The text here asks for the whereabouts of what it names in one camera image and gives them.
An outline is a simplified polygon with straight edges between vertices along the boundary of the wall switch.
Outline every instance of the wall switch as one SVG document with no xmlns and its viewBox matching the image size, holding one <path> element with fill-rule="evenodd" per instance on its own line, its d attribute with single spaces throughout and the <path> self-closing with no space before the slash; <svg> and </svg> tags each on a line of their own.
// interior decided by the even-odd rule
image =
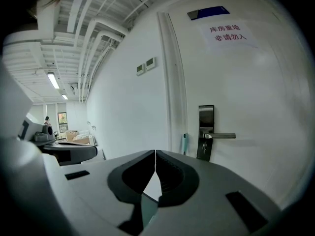
<svg viewBox="0 0 315 236">
<path fill-rule="evenodd" d="M 146 62 L 146 70 L 149 71 L 156 66 L 156 59 L 151 58 Z"/>
<path fill-rule="evenodd" d="M 144 64 L 137 67 L 137 76 L 144 73 Z"/>
</svg>

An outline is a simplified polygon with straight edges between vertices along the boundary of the door lock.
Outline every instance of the door lock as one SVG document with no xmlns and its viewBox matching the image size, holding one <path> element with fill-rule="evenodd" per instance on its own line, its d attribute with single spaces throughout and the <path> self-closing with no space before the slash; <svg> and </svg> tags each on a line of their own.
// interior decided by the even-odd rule
<svg viewBox="0 0 315 236">
<path fill-rule="evenodd" d="M 213 139 L 235 138 L 235 133 L 214 133 L 214 106 L 199 106 L 198 159 L 209 162 Z"/>
</svg>

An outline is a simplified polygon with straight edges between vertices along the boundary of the person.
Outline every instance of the person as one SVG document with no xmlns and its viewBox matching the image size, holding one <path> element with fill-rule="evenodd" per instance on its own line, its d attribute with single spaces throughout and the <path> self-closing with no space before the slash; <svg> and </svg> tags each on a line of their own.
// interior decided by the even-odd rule
<svg viewBox="0 0 315 236">
<path fill-rule="evenodd" d="M 46 116 L 44 125 L 49 125 L 49 126 L 51 126 L 51 124 L 49 123 L 49 116 Z"/>
</svg>

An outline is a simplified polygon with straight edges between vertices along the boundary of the sign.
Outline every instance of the sign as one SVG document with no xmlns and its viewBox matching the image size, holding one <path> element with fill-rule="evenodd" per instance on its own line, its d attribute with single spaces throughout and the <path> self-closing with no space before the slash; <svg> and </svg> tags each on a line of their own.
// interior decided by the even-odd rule
<svg viewBox="0 0 315 236">
<path fill-rule="evenodd" d="M 209 49 L 239 45 L 257 47 L 250 29 L 242 21 L 222 21 L 201 25 L 200 30 Z"/>
<path fill-rule="evenodd" d="M 188 12 L 187 15 L 191 20 L 205 18 L 216 15 L 230 14 L 223 6 L 210 7 Z"/>
</svg>

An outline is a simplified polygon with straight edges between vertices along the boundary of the doorframe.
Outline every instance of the doorframe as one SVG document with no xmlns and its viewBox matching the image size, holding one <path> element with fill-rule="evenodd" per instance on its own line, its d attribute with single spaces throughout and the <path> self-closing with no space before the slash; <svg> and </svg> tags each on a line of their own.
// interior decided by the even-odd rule
<svg viewBox="0 0 315 236">
<path fill-rule="evenodd" d="M 176 34 L 166 12 L 157 13 L 165 81 L 168 148 L 182 152 L 182 136 L 187 133 L 187 99 L 182 58 Z"/>
</svg>

